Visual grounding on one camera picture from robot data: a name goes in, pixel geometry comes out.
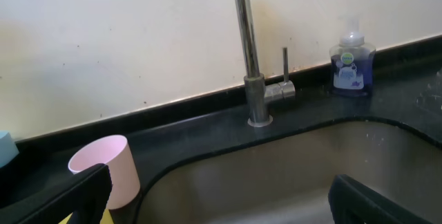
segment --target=soap dispenser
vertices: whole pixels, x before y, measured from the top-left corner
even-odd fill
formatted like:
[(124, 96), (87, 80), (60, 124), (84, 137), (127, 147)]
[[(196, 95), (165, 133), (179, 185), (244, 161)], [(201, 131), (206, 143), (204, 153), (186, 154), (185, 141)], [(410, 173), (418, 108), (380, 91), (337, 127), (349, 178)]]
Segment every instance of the soap dispenser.
[(371, 95), (376, 48), (365, 43), (358, 17), (348, 17), (346, 26), (339, 44), (330, 48), (331, 92), (350, 97)]

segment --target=backsplash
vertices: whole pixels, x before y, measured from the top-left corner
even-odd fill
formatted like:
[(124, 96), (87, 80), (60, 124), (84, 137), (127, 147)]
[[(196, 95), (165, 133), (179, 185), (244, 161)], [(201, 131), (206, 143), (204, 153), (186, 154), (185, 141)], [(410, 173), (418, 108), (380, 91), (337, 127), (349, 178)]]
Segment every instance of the backsplash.
[[(383, 49), (442, 33), (437, 0), (251, 0), (267, 76), (329, 62), (351, 11)], [(0, 129), (15, 140), (243, 83), (234, 0), (0, 0)]]

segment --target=metal faucet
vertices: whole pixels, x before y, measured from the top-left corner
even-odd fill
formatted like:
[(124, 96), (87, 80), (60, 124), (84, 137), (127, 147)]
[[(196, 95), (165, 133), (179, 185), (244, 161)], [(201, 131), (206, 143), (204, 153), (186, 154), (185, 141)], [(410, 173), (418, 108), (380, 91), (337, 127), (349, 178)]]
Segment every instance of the metal faucet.
[(289, 80), (287, 48), (282, 49), (284, 82), (265, 86), (264, 75), (260, 73), (258, 65), (250, 0), (235, 0), (235, 3), (247, 71), (247, 75), (244, 76), (244, 85), (250, 109), (248, 123), (253, 127), (265, 127), (273, 120), (269, 115), (267, 105), (295, 97), (295, 86)]

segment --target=stainless steel sink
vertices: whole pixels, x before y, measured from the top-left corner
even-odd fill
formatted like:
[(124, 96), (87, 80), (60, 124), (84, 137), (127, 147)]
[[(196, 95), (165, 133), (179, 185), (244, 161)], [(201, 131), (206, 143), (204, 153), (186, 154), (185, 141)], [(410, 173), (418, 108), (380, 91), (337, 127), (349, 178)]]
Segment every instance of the stainless steel sink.
[(398, 127), (348, 122), (194, 162), (148, 192), (143, 223), (333, 223), (327, 193), (347, 174), (442, 223), (442, 151)]

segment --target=countertop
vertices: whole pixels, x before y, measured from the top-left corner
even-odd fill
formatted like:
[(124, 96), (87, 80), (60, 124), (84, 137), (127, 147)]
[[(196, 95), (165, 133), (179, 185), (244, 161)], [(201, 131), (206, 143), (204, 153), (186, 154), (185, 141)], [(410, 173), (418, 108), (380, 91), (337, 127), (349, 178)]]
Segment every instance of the countertop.
[[(417, 98), (434, 86), (436, 73), (441, 68), (442, 55), (380, 68), (374, 74), (371, 97), (332, 95), (328, 93), (327, 85), (297, 88), (293, 102), (270, 106), (273, 123), (263, 128), (247, 124), (248, 108), (242, 105), (127, 135), (142, 192), (147, 192), (170, 170), (186, 163), (337, 122), (385, 122), (411, 131), (442, 148), (442, 110), (428, 110), (422, 104), (416, 104)], [(79, 148), (51, 155), (42, 167), (19, 185), (22, 190), (16, 197), (22, 198), (71, 177), (67, 164)], [(126, 207), (111, 212), (115, 224), (135, 220), (142, 192)]]

